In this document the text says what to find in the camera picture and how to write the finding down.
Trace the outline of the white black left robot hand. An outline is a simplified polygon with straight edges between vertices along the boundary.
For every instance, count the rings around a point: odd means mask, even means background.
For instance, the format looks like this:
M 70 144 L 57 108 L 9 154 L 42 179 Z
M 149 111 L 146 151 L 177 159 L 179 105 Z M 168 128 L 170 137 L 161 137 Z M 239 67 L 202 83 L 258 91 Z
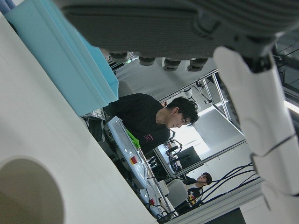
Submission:
M 212 57 L 270 209 L 299 210 L 299 144 L 271 54 L 299 25 L 296 0 L 57 0 L 94 46 L 124 56 Z

